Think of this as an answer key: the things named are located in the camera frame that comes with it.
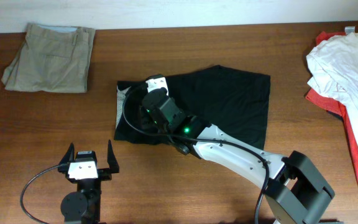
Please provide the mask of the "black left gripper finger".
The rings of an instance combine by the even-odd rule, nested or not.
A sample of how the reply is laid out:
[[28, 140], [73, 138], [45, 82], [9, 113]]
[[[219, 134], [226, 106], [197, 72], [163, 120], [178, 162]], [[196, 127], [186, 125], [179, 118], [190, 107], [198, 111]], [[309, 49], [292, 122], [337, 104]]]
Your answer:
[[60, 160], [59, 164], [60, 165], [68, 165], [70, 162], [72, 162], [74, 160], [74, 153], [75, 153], [75, 147], [74, 147], [74, 144], [71, 143], [68, 147], [67, 152]]
[[119, 164], [118, 164], [117, 159], [114, 155], [111, 140], [108, 141], [107, 162], [108, 162], [109, 170], [111, 173], [119, 173]]

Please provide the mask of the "black shorts garment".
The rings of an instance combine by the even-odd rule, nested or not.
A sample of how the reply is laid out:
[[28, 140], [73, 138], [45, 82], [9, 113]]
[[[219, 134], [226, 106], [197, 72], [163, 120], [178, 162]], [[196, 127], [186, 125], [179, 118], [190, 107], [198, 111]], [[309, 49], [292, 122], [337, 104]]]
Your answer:
[[[184, 111], [206, 119], [226, 134], [258, 149], [265, 145], [270, 96], [270, 76], [215, 65], [193, 73], [166, 78], [168, 94]], [[139, 126], [140, 104], [147, 93], [126, 93], [140, 82], [117, 83], [117, 116], [114, 139], [156, 145], [165, 138], [146, 136]]]

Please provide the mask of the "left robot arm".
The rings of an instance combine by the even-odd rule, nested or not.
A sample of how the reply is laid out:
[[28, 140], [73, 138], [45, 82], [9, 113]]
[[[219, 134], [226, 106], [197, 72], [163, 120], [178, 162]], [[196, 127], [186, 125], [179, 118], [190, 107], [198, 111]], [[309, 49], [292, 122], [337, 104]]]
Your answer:
[[112, 175], [119, 173], [111, 141], [108, 142], [107, 162], [109, 167], [100, 169], [94, 151], [75, 152], [74, 144], [70, 144], [58, 168], [69, 182], [76, 185], [76, 190], [67, 194], [60, 205], [65, 223], [100, 222], [101, 183], [112, 180]]

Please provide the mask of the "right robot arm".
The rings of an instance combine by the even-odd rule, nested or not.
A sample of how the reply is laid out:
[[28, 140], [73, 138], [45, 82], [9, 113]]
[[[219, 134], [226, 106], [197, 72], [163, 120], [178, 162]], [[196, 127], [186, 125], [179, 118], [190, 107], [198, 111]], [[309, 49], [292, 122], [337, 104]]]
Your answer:
[[285, 157], [244, 143], [197, 116], [187, 115], [168, 95], [153, 88], [142, 99], [142, 109], [178, 152], [215, 162], [260, 189], [275, 223], [319, 223], [335, 196], [334, 190], [309, 157], [293, 151]]

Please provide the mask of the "folded khaki trousers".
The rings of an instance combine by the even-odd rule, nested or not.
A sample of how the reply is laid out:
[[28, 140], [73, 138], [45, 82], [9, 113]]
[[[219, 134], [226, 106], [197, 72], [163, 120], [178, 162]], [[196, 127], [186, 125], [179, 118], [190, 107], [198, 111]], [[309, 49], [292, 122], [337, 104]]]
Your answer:
[[25, 41], [1, 81], [9, 91], [85, 93], [96, 31], [87, 27], [27, 26]]

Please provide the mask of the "red garment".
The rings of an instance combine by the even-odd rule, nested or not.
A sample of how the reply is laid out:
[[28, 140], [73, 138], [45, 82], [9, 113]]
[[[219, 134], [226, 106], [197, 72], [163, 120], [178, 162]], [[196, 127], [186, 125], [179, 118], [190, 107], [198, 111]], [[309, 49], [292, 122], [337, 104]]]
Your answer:
[[[336, 32], [336, 33], [322, 32], [316, 38], [316, 46], [318, 44], [320, 44], [322, 41], [329, 40], [331, 37], [334, 37], [335, 35], [347, 35], [347, 34], [344, 32]], [[348, 144], [349, 144], [349, 150], [351, 153], [352, 163], [354, 166], [356, 179], [357, 179], [357, 183], [358, 183], [358, 146], [356, 143], [356, 139], [354, 137], [354, 133], [351, 128], [351, 123], [350, 123], [349, 117], [346, 112], [346, 107], [342, 103], [340, 103], [332, 98], [326, 98], [326, 97], [319, 95], [312, 88], [306, 94], [306, 99], [308, 101], [314, 103], [316, 106], [319, 106], [320, 108], [322, 108], [328, 112], [337, 114], [342, 118], [342, 120], [344, 122], [344, 129], [345, 129], [345, 132], [347, 135], [347, 140], [348, 140]]]

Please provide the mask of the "white t-shirt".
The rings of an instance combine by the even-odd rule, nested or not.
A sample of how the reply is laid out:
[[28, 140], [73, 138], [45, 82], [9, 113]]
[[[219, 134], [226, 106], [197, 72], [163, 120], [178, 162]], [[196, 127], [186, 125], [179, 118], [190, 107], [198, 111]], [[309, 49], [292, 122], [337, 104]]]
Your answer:
[[308, 85], [319, 95], [346, 107], [358, 146], [358, 33], [335, 35], [306, 56], [312, 74]]

